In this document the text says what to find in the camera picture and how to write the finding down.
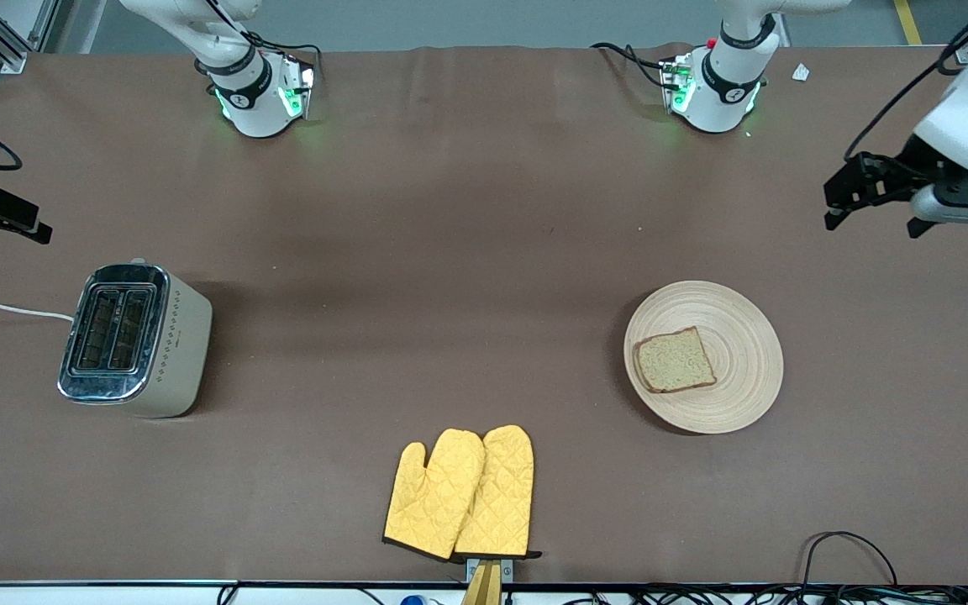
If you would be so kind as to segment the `round wooden ringed plate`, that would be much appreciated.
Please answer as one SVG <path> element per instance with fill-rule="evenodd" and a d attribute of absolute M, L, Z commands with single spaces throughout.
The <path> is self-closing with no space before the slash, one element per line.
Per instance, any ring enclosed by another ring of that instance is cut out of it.
<path fill-rule="evenodd" d="M 695 327 L 715 382 L 654 393 L 637 371 L 635 348 Z M 623 363 L 638 398 L 673 428 L 722 435 L 764 417 L 784 377 L 782 345 L 768 318 L 740 292 L 710 281 L 679 281 L 650 294 L 623 335 Z"/>

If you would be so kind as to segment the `yellow quilted oven mitt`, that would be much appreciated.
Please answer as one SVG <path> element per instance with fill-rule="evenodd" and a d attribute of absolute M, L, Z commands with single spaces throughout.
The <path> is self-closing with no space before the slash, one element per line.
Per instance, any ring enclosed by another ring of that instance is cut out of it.
<path fill-rule="evenodd" d="M 526 430 L 506 425 L 483 438 L 485 460 L 454 555 L 532 560 L 529 533 L 534 493 L 534 449 Z"/>
<path fill-rule="evenodd" d="M 446 429 L 433 448 L 411 443 L 393 476 L 381 541 L 449 560 L 468 517 L 485 463 L 481 436 Z"/>

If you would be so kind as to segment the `metal bracket with wooden stick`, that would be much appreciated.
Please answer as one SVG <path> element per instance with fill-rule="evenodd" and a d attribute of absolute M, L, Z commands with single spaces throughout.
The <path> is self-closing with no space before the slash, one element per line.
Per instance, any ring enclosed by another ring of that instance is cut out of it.
<path fill-rule="evenodd" d="M 469 558 L 460 605 L 514 605 L 508 585 L 513 582 L 513 559 Z"/>

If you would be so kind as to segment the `brown toast slice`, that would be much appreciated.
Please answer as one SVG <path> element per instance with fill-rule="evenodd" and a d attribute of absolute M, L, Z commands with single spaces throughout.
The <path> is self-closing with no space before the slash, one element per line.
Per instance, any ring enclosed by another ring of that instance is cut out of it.
<path fill-rule="evenodd" d="M 635 372 L 650 393 L 710 387 L 716 375 L 695 326 L 654 334 L 634 346 Z"/>

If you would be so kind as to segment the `beige chrome two-slot toaster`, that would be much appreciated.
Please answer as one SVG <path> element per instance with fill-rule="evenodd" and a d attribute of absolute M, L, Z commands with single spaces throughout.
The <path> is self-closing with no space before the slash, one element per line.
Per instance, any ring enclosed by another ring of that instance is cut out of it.
<path fill-rule="evenodd" d="M 137 418 L 177 418 L 198 398 L 213 307 L 184 280 L 142 258 L 87 279 L 57 390 L 70 402 Z"/>

